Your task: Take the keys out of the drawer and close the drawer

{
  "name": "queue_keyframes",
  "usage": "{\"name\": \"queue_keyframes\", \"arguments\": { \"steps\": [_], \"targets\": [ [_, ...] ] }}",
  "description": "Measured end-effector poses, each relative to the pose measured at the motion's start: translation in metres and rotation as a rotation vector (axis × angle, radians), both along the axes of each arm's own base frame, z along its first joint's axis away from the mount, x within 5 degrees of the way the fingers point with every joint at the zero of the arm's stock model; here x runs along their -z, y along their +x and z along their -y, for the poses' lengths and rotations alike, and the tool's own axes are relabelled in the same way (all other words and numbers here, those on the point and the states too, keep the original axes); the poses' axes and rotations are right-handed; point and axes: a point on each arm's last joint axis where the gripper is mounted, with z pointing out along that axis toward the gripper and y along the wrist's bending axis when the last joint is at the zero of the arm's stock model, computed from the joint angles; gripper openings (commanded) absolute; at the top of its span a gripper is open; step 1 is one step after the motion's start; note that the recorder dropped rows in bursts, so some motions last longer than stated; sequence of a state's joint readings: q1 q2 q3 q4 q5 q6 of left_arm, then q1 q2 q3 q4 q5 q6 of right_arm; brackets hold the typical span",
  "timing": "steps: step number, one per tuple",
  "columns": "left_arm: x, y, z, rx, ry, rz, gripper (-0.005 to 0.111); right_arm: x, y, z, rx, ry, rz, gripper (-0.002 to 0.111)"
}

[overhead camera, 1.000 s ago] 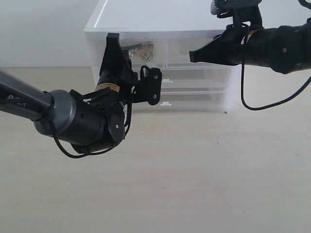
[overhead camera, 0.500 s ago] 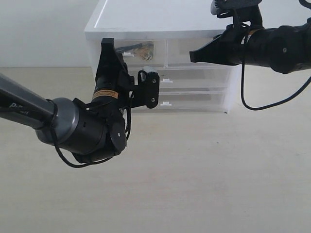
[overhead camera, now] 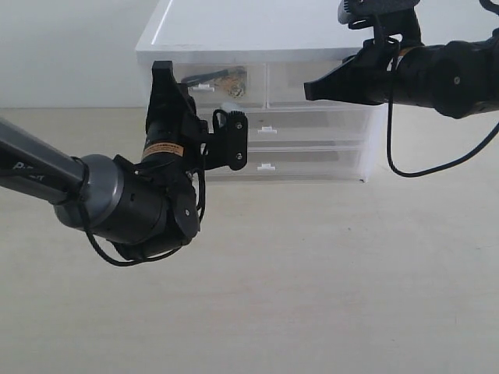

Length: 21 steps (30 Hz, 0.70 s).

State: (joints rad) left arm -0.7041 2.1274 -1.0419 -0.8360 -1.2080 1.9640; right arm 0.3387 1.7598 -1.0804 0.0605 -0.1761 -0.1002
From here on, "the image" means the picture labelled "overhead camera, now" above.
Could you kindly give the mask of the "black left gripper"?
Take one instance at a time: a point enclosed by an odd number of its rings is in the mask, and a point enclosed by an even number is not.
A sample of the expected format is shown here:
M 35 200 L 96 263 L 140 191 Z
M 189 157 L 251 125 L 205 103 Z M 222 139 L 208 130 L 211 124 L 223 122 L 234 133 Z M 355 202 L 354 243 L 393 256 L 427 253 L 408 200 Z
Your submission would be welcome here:
M 187 86 L 174 77 L 171 61 L 155 61 L 140 162 L 117 155 L 124 187 L 119 201 L 121 256 L 167 256 L 200 231 L 205 204 L 201 146 L 207 123 L 196 113 Z

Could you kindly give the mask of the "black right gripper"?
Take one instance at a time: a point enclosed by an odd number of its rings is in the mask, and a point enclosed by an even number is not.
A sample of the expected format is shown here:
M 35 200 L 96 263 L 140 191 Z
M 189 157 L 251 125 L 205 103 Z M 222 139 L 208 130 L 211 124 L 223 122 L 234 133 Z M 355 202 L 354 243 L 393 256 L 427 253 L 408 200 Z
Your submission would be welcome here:
M 461 119 L 498 110 L 498 30 L 484 41 L 400 47 L 368 72 L 351 55 L 325 76 L 303 84 L 307 101 L 431 108 Z

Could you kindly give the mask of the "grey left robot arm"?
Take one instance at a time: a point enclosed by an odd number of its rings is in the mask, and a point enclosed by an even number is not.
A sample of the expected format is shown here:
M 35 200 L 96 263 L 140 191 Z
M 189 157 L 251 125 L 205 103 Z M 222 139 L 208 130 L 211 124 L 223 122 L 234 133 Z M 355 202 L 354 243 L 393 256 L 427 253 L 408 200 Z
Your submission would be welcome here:
M 71 157 L 2 120 L 2 187 L 47 201 L 62 224 L 110 241 L 130 261 L 188 245 L 200 230 L 192 176 L 205 128 L 170 61 L 155 62 L 151 78 L 140 162 Z

